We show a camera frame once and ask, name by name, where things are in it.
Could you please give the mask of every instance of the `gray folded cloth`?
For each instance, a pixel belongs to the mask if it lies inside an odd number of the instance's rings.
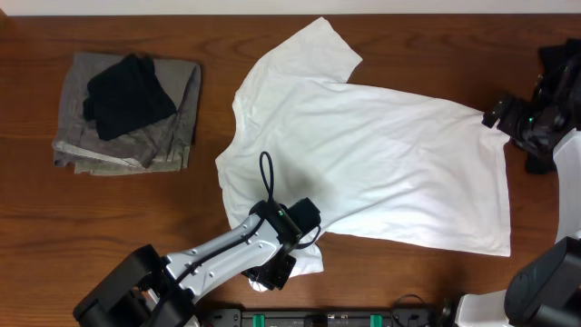
[[[196,63],[153,60],[155,74],[178,108],[177,114],[111,141],[99,139],[94,122],[84,120],[87,84],[122,59],[111,54],[75,54],[64,81],[59,127],[53,140],[54,164],[74,162],[76,173],[100,175],[167,172],[187,167],[202,75]]]

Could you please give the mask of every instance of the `wooden table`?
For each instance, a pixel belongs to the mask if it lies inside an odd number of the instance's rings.
[[[315,16],[12,18],[0,35],[0,325],[75,326],[74,306],[132,250],[190,248],[229,230],[214,159],[234,135],[231,102],[254,63]],[[528,97],[537,48],[581,35],[581,15],[327,17],[363,57],[350,81],[487,110],[506,90]],[[147,53],[202,65],[190,167],[126,177],[53,167],[61,87],[75,51]],[[528,175],[506,146],[509,258],[327,233],[325,272],[258,293],[238,276],[202,300],[212,307],[388,307],[416,293],[440,302],[493,292],[549,248],[557,177]]]

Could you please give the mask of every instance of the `black folded cloth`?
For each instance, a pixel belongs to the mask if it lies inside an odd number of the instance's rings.
[[[96,121],[99,138],[113,140],[176,113],[175,104],[155,76],[150,57],[126,56],[87,85],[83,116]]]

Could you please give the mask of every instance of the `white t-shirt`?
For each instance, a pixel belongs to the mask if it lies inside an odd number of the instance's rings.
[[[252,68],[234,98],[236,135],[216,159],[231,227],[267,198],[268,151],[274,199],[310,197],[323,232],[509,256],[508,136],[461,104],[346,84],[360,62],[319,18]],[[316,246],[292,255],[292,275],[323,270]]]

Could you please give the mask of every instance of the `white wall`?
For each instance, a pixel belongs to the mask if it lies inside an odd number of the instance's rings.
[[[0,0],[8,15],[581,13],[581,0]]]

